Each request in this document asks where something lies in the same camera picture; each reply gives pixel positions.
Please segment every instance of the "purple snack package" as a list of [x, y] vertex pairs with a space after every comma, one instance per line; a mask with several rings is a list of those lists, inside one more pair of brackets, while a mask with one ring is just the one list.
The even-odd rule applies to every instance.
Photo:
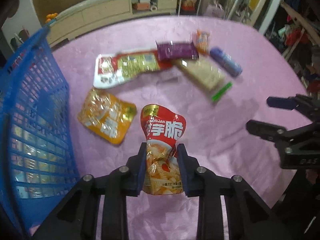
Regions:
[[157, 44], [158, 60], [171, 60], [178, 58], [198, 59], [199, 54], [193, 42], [161, 43]]

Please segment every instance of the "beige snack package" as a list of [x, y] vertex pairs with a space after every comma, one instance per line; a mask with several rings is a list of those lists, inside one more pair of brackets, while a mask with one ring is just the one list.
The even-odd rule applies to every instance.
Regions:
[[224, 81], [225, 76], [218, 65], [203, 55], [199, 55], [198, 60], [179, 59], [172, 63], [207, 91], [211, 91]]

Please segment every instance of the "blue plastic basket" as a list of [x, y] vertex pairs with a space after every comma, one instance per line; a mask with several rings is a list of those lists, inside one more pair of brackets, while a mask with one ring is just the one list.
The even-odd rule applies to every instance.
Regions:
[[26, 230], [39, 225], [79, 179], [69, 87], [46, 41], [48, 32], [40, 29], [22, 44], [0, 74], [0, 169], [10, 174], [0, 175], [0, 201], [13, 224]]

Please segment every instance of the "red snack bag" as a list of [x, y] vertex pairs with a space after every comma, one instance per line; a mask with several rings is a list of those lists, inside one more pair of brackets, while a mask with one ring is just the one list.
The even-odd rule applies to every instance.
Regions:
[[140, 120], [147, 139], [147, 170], [143, 191], [152, 195], [181, 193], [175, 143], [183, 135], [186, 120], [158, 105], [145, 106]]
[[111, 88], [136, 77], [140, 73], [172, 67], [169, 61], [159, 62], [157, 50], [136, 51], [118, 55], [99, 55], [96, 59], [93, 86]]

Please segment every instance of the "blue snack package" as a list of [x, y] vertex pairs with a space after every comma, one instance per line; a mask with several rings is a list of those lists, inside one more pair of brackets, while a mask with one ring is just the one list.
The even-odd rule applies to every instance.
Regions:
[[217, 61], [220, 66], [223, 67], [231, 76], [237, 77], [242, 73], [241, 66], [234, 62], [229, 54], [224, 53], [218, 47], [210, 50], [210, 56]]

